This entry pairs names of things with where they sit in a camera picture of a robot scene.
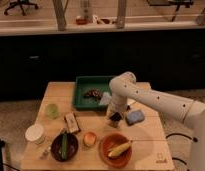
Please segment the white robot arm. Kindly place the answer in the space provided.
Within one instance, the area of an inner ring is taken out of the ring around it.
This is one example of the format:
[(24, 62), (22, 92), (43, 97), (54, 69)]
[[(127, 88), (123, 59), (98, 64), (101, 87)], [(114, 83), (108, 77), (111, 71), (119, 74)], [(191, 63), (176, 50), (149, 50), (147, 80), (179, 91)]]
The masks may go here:
[(112, 96), (107, 108), (108, 119), (115, 113), (124, 116), (128, 98), (172, 117), (193, 130), (187, 171), (205, 171), (205, 103), (152, 89), (142, 89), (132, 72), (112, 78), (109, 88)]

